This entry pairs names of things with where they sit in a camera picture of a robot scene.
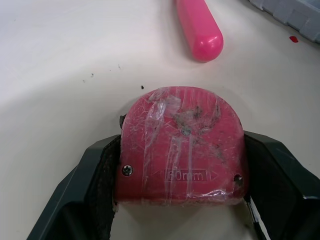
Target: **red speck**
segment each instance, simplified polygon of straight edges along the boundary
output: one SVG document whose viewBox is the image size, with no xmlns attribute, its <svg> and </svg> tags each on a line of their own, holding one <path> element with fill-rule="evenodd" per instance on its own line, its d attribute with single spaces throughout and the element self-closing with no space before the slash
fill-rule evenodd
<svg viewBox="0 0 320 240">
<path fill-rule="evenodd" d="M 289 37 L 290 38 L 290 40 L 292 41 L 292 42 L 294 42 L 294 43 L 298 43 L 299 42 L 299 40 L 298 40 L 298 38 L 296 37 L 296 36 L 291 36 L 291 37 Z"/>
</svg>

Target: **pink handle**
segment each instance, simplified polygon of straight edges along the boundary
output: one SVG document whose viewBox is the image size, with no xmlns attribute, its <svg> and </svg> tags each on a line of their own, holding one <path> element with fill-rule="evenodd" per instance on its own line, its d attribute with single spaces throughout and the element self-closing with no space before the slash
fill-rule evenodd
<svg viewBox="0 0 320 240">
<path fill-rule="evenodd" d="M 194 58 L 200 62 L 217 58 L 224 38 L 205 0 L 176 0 L 176 7 Z"/>
</svg>

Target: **white surface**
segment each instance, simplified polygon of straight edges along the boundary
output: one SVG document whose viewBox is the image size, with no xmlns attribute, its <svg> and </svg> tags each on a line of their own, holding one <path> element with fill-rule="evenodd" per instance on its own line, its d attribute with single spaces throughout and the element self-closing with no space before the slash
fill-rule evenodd
<svg viewBox="0 0 320 240">
<path fill-rule="evenodd" d="M 207 3 L 225 45 L 206 64 L 191 60 L 172 0 L 0 3 L 1 240 L 25 240 L 85 149 L 119 134 L 119 116 L 163 86 L 216 92 L 246 130 L 282 141 L 320 177 L 319 46 L 246 0 Z M 251 239 L 237 216 L 120 207 L 111 240 Z"/>
</svg>

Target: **gray plastic container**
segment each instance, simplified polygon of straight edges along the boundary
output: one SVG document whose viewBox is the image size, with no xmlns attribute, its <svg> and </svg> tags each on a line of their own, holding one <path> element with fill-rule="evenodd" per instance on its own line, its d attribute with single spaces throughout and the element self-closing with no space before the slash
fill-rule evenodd
<svg viewBox="0 0 320 240">
<path fill-rule="evenodd" d="M 320 43 L 320 0 L 249 0 L 312 42 Z"/>
</svg>

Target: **pink plastic object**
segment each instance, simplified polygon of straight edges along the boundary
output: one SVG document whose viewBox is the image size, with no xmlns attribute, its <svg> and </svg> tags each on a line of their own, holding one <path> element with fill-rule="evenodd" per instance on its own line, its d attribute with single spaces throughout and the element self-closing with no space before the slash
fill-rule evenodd
<svg viewBox="0 0 320 240">
<path fill-rule="evenodd" d="M 126 166 L 132 174 L 124 174 Z M 248 180 L 243 128 L 231 106 L 214 93 L 164 87 L 139 98 L 127 113 L 116 201 L 237 204 Z"/>
<path fill-rule="evenodd" d="M 217 58 L 224 39 L 205 0 L 176 0 L 176 7 L 194 58 L 200 62 Z"/>
</svg>

